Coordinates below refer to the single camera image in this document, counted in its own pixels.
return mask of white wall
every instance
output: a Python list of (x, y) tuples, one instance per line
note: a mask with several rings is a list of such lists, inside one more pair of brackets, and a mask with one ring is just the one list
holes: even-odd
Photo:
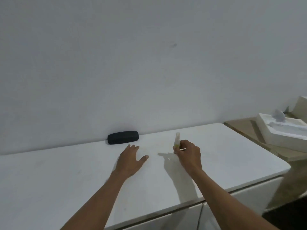
[(0, 153), (307, 95), (307, 0), (0, 0)]

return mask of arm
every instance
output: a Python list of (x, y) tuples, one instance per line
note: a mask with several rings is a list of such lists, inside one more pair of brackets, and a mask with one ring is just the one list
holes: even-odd
[(222, 230), (278, 230), (209, 178), (202, 170), (199, 147), (187, 140), (180, 144), (186, 150), (174, 147), (174, 153), (197, 184)]
[(116, 168), (106, 183), (68, 220), (61, 230), (104, 229), (122, 185), (148, 159), (146, 155), (137, 161), (138, 149), (139, 146), (127, 146), (119, 156)]

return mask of drawer front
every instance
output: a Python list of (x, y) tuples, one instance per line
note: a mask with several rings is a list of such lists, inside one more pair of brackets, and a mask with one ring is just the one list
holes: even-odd
[(198, 204), (125, 230), (197, 230), (202, 204)]
[[(282, 178), (260, 183), (232, 193), (232, 196), (259, 215), (263, 213), (277, 190)], [(203, 204), (198, 230), (220, 229), (207, 203)]]

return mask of black portable speaker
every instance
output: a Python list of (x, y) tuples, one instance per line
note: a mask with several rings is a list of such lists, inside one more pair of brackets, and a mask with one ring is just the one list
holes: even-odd
[(137, 131), (122, 131), (108, 135), (108, 144), (129, 143), (137, 140)]

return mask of hand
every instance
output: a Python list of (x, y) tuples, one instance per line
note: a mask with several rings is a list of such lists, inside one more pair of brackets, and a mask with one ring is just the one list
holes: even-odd
[(174, 153), (179, 157), (181, 165), (185, 168), (186, 172), (192, 176), (196, 170), (201, 170), (201, 150), (195, 144), (188, 140), (180, 141), (180, 148), (185, 148), (185, 151), (179, 147), (173, 147)]
[(139, 149), (139, 146), (130, 144), (126, 149), (120, 154), (115, 171), (123, 175), (125, 179), (131, 177), (135, 174), (148, 159), (148, 155), (143, 156), (139, 161), (136, 160), (136, 152)]

